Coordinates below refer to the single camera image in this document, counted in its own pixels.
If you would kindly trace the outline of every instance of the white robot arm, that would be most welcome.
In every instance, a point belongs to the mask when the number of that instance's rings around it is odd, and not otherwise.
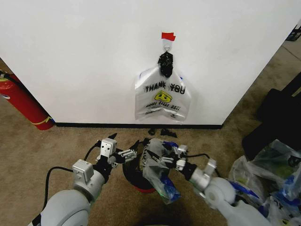
[[[134,149],[117,150],[117,141],[101,141],[97,164],[78,160],[73,166],[73,189],[53,195],[44,210],[28,226],[87,226],[91,205],[108,181],[112,168],[134,159]]]
[[[181,145],[175,151],[175,158],[162,158],[165,162],[175,162],[174,167],[194,186],[194,192],[204,198],[213,209],[217,209],[229,226],[271,226],[270,222],[253,206],[240,200],[235,204],[235,190],[223,178],[211,178],[216,161],[209,159],[205,170],[187,162],[187,146]]]

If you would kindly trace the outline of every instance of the fire extinguisher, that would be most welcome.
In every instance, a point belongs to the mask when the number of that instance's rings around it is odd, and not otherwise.
[[[46,130],[53,127],[51,117],[14,74],[7,74],[0,70],[0,95],[38,129]]]

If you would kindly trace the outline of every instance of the fire extinguisher label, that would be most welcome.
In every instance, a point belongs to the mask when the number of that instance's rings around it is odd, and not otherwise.
[[[4,95],[4,94],[0,94],[1,96],[3,96],[5,99],[9,100],[10,99],[10,96],[8,95]]]

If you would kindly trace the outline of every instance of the crumpled plastic bag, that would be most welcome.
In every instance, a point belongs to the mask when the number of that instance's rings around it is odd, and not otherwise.
[[[169,155],[171,150],[167,150],[163,146],[164,143],[163,140],[153,138],[150,140],[150,143],[145,146],[142,155],[143,177],[157,190],[163,202],[170,204],[179,199],[181,195],[168,177],[169,168],[165,163],[155,161],[148,153],[149,150],[159,157]]]
[[[173,69],[166,78],[156,66],[142,72],[135,82],[135,118],[164,115],[174,121],[184,121],[188,115],[191,94],[187,84]]]
[[[248,162],[251,173],[277,183],[284,198],[293,201],[301,192],[301,153],[274,140]]]
[[[265,202],[267,192],[260,178],[250,172],[250,166],[244,155],[233,163],[228,180],[238,191],[238,195],[254,207],[258,208]]]
[[[270,196],[259,208],[259,211],[273,226],[300,226],[300,213],[292,214],[290,206],[281,200]]]

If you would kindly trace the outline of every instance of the black baseboard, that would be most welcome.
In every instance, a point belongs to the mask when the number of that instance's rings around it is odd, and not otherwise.
[[[79,128],[139,128],[139,129],[221,129],[222,125],[170,125],[170,124],[101,124],[101,123],[69,123],[56,122],[58,127]]]

